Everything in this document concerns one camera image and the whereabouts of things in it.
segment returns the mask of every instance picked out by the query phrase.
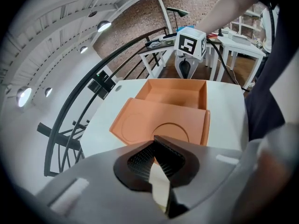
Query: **dark clothing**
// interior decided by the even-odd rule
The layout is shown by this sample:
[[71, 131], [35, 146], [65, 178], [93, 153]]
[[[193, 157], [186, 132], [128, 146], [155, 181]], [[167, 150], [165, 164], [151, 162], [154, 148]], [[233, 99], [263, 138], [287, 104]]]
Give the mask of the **dark clothing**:
[[266, 51], [264, 48], [262, 49], [262, 52], [266, 54], [266, 56], [263, 57], [262, 61], [261, 61], [261, 64], [260, 64], [260, 67], [258, 68], [257, 72], [256, 72], [256, 80], [260, 77], [261, 73], [262, 73], [262, 70], [266, 64], [266, 61], [268, 60], [269, 58], [269, 55], [270, 53], [268, 51]]
[[285, 123], [270, 88], [285, 70], [299, 46], [296, 23], [292, 22], [296, 0], [260, 0], [279, 4], [276, 37], [263, 72], [245, 99], [249, 124], [249, 140], [262, 138], [270, 130]]

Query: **white pillar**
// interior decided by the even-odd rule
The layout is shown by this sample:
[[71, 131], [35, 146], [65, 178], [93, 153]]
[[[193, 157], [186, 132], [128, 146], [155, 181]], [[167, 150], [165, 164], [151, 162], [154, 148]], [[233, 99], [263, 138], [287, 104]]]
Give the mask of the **white pillar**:
[[162, 12], [163, 12], [163, 14], [164, 14], [164, 18], [165, 18], [165, 20], [166, 20], [166, 24], [167, 24], [167, 28], [168, 28], [168, 30], [169, 30], [169, 34], [172, 34], [171, 24], [170, 24], [169, 17], [168, 17], [168, 15], [167, 15], [167, 11], [166, 11], [166, 9], [165, 9], [164, 3], [163, 3], [162, 0], [158, 0], [158, 1], [159, 1], [159, 3], [160, 3], [161, 8], [162, 8]]

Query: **ceiling light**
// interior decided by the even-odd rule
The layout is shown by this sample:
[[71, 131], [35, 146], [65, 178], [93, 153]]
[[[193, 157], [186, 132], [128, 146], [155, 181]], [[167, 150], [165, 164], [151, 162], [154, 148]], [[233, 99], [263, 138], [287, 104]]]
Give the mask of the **ceiling light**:
[[110, 26], [111, 26], [111, 22], [109, 22], [109, 21], [101, 21], [98, 24], [98, 32], [102, 32], [102, 31], [106, 30]]
[[23, 86], [17, 92], [16, 99], [19, 107], [23, 107], [29, 100], [32, 89], [28, 86]]
[[46, 95], [46, 97], [48, 97], [50, 94], [51, 94], [51, 92], [52, 92], [52, 88], [47, 88], [46, 90], [45, 90], [45, 95]]
[[85, 46], [84, 46], [84, 47], [81, 47], [81, 48], [80, 48], [80, 53], [82, 54], [82, 53], [85, 52], [87, 49], [88, 49], [88, 47], [85, 47]]
[[98, 11], [93, 11], [93, 12], [91, 12], [91, 13], [88, 15], [88, 17], [93, 17], [93, 16], [95, 16], [97, 13], [98, 13]]

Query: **white table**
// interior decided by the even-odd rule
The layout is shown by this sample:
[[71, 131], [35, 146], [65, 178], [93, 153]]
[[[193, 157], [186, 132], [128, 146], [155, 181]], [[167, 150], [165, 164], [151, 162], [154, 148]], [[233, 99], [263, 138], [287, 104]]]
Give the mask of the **white table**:
[[[215, 44], [215, 46], [219, 50], [220, 45]], [[216, 68], [217, 68], [217, 62], [218, 62], [218, 53], [216, 52], [216, 50], [210, 43], [207, 43], [206, 44], [206, 66], [208, 66], [210, 63], [210, 68], [212, 68], [210, 80], [214, 80], [215, 72], [216, 72]]]
[[143, 52], [143, 53], [139, 53], [139, 55], [140, 55], [140, 57], [141, 57], [141, 59], [143, 61], [143, 64], [144, 64], [145, 68], [147, 69], [147, 71], [149, 73], [149, 78], [155, 78], [155, 77], [154, 77], [154, 74], [153, 74], [153, 72], [152, 72], [152, 70], [150, 68], [148, 60], [146, 59], [146, 55], [158, 53], [158, 55], [159, 55], [159, 57], [161, 59], [163, 67], [166, 67], [166, 63], [165, 63], [165, 61], [163, 59], [162, 52], [163, 51], [168, 51], [168, 50], [170, 50], [171, 52], [173, 52], [174, 51], [173, 48], [174, 48], [174, 46], [162, 47], [162, 48], [157, 48], [157, 49], [149, 50], [149, 51], [146, 51], [146, 52]]
[[[219, 49], [220, 48], [220, 45], [219, 44], [215, 44], [215, 46]], [[163, 59], [163, 54], [162, 52], [163, 51], [168, 51], [170, 50], [171, 52], [174, 51], [174, 46], [170, 46], [170, 47], [162, 47], [162, 48], [157, 48], [157, 49], [153, 49], [153, 50], [150, 50], [150, 51], [146, 51], [146, 52], [143, 52], [143, 53], [139, 53], [142, 61], [143, 61], [143, 64], [146, 68], [146, 70], [148, 71], [149, 73], [149, 78], [155, 78], [151, 68], [150, 68], [150, 65], [146, 59], [146, 55], [149, 55], [149, 54], [154, 54], [154, 53], [159, 53], [159, 57], [162, 61], [162, 65], [163, 67], [166, 67], [166, 63]], [[210, 75], [210, 80], [214, 80], [214, 77], [215, 77], [215, 72], [216, 72], [216, 68], [217, 68], [217, 62], [218, 62], [218, 53], [216, 52], [216, 50], [214, 49], [214, 47], [210, 44], [210, 43], [207, 43], [206, 44], [206, 66], [208, 66], [209, 64], [209, 52], [208, 51], [211, 51], [212, 50], [212, 54], [211, 54], [211, 64], [210, 64], [210, 68], [212, 68], [211, 70], [211, 75]]]
[[[146, 81], [119, 81], [107, 95], [80, 140], [85, 157], [125, 146], [109, 128], [127, 99], [134, 98]], [[248, 142], [248, 120], [240, 86], [207, 81], [207, 90], [207, 107], [211, 111], [207, 145], [243, 150]]]
[[[229, 39], [228, 37], [223, 37], [223, 36], [219, 36], [218, 39], [222, 42], [222, 46], [223, 46], [222, 58], [223, 58], [223, 61], [226, 65], [227, 65], [227, 61], [228, 61], [228, 52], [231, 51], [231, 52], [234, 53], [233, 60], [232, 60], [232, 63], [230, 65], [231, 70], [233, 70], [233, 68], [235, 66], [235, 60], [237, 58], [238, 53], [242, 53], [242, 54], [245, 54], [245, 55], [252, 56], [252, 57], [256, 58], [256, 62], [254, 64], [254, 67], [251, 70], [251, 73], [250, 73], [248, 79], [246, 80], [246, 82], [243, 86], [243, 88], [247, 89], [250, 82], [254, 78], [254, 75], [256, 74], [260, 64], [261, 64], [262, 58], [264, 56], [266, 56], [266, 54], [264, 54], [259, 48], [257, 48], [253, 44], [251, 44], [249, 46], [249, 45], [236, 43], [233, 40]], [[216, 81], [221, 81], [222, 76], [223, 76], [223, 72], [224, 72], [224, 68], [221, 65]]]

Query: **desk lamp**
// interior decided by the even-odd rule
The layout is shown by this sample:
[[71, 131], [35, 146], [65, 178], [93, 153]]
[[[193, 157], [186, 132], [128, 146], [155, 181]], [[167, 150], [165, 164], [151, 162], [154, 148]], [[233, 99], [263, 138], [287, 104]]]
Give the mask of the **desk lamp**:
[[176, 18], [175, 12], [177, 12], [180, 17], [184, 17], [184, 16], [188, 15], [189, 12], [181, 10], [181, 9], [173, 8], [173, 7], [167, 7], [166, 10], [173, 12], [174, 20], [176, 21], [177, 32], [178, 32], [178, 24], [177, 24], [177, 18]]

